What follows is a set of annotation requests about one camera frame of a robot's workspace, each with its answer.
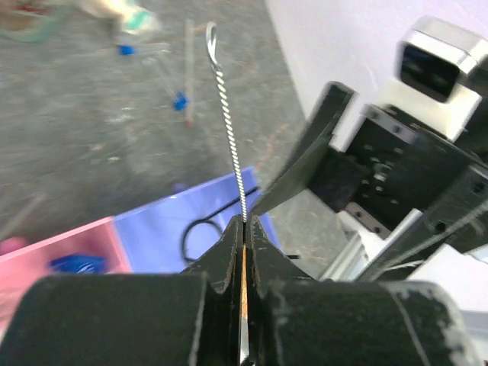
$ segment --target pink object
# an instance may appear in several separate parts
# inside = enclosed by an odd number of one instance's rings
[[[2,255],[0,329],[8,325],[25,291],[35,281],[50,275],[49,263],[74,253],[104,257],[110,273],[131,272],[110,217]]]
[[[29,242],[24,238],[6,239],[3,242],[0,242],[0,255],[8,254],[28,245]]]

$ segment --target black cable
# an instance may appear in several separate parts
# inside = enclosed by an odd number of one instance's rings
[[[249,189],[246,192],[246,197],[249,196],[250,194],[253,194],[254,192],[256,192],[258,190],[259,190],[259,187],[254,187],[252,189]],[[190,265],[191,263],[195,262],[195,259],[188,257],[188,254],[187,254],[188,248],[186,246],[186,239],[188,237],[188,234],[191,232],[191,230],[194,227],[196,227],[197,225],[200,225],[201,223],[206,223],[208,225],[213,226],[215,228],[215,230],[219,233],[219,236],[221,236],[223,233],[223,230],[215,221],[212,221],[212,218],[215,217],[216,215],[220,214],[222,211],[225,211],[229,207],[233,206],[237,202],[239,202],[239,197],[236,198],[235,200],[230,201],[228,204],[226,204],[225,206],[222,206],[221,208],[214,211],[210,215],[207,215],[206,217],[202,217],[201,219],[192,221],[188,226],[186,226],[185,231],[181,235],[180,251],[181,251],[181,257],[183,258],[183,260],[185,261],[185,263],[187,265]]]

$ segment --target blue box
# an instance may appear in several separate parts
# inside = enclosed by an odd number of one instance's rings
[[[246,191],[257,181],[248,167],[242,170]],[[115,226],[135,273],[179,273],[187,268],[181,257],[181,236],[194,220],[201,219],[239,196],[234,174],[205,182],[181,193],[162,198],[115,217]],[[247,197],[248,207],[259,192]],[[239,202],[216,215],[212,220],[222,230],[231,217],[240,214]],[[278,237],[266,213],[261,216],[268,238],[280,248]],[[187,238],[188,256],[199,258],[219,239],[211,225],[196,226]]]

